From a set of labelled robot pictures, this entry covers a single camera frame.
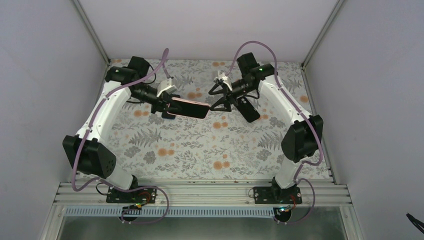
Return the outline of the black phone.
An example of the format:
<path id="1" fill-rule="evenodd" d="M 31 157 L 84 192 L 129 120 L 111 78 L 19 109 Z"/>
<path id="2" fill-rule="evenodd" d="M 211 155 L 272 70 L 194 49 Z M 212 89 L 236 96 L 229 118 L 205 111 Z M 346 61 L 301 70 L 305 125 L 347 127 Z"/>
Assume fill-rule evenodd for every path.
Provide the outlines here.
<path id="1" fill-rule="evenodd" d="M 171 114 L 169 114 L 167 112 L 162 112 L 161 113 L 161 117 L 163 119 L 167 119 L 167 120 L 174 120 L 175 119 L 175 116 L 174 115 L 171 115 Z"/>

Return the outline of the black phone case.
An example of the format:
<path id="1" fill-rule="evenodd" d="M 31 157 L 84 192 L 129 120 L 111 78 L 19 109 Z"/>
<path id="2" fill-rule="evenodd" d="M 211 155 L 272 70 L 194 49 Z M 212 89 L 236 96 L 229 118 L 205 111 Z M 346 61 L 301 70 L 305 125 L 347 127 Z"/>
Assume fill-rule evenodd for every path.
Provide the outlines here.
<path id="1" fill-rule="evenodd" d="M 237 110 L 240 112 L 240 114 L 244 117 L 244 119 L 248 123 L 253 123 L 254 121 L 258 120 L 260 118 L 260 114 L 257 112 L 257 110 L 253 107 L 253 105 L 249 102 L 249 100 L 241 96 L 237 98 Z"/>

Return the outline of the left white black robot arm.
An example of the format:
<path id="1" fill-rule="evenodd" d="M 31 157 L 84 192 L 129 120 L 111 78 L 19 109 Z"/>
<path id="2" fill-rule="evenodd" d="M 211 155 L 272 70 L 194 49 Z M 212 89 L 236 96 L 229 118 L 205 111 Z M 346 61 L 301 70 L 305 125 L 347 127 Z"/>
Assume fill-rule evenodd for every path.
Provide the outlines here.
<path id="1" fill-rule="evenodd" d="M 139 197 L 137 179 L 117 165 L 115 154 L 104 142 L 124 104 L 130 99 L 138 99 L 151 105 L 151 113 L 167 113 L 180 110 L 172 97 L 176 91 L 174 78 L 165 71 L 166 79 L 157 87 L 146 82 L 165 69 L 166 57 L 162 57 L 157 67 L 142 57 L 133 56 L 127 66 L 111 67 L 105 75 L 100 97 L 83 126 L 75 135 L 65 136 L 62 146 L 72 167 L 71 186 L 75 192 L 82 191 L 88 184 L 100 181 L 119 191 L 124 201 L 131 203 Z M 81 187 L 76 185 L 77 173 L 94 177 Z"/>

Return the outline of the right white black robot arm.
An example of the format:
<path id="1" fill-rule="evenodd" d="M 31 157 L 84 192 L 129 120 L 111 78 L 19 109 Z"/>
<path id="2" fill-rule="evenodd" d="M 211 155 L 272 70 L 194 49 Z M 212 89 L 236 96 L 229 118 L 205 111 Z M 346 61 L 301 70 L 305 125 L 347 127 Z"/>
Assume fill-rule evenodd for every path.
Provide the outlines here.
<path id="1" fill-rule="evenodd" d="M 281 163 L 267 192 L 274 202 L 282 204 L 294 194 L 303 166 L 321 164 L 321 156 L 317 162 L 312 162 L 310 158 L 316 151 L 322 151 L 324 121 L 319 115 L 309 113 L 296 101 L 283 86 L 273 65 L 260 65 L 251 52 L 238 57 L 235 62 L 241 72 L 241 79 L 230 82 L 227 74 L 219 73 L 208 93 L 222 96 L 210 110 L 231 112 L 231 106 L 235 106 L 248 122 L 253 122 L 259 113 L 249 102 L 242 102 L 252 91 L 256 91 L 258 97 L 265 96 L 279 110 L 283 120 L 289 124 L 281 141 L 281 149 L 287 159 Z"/>

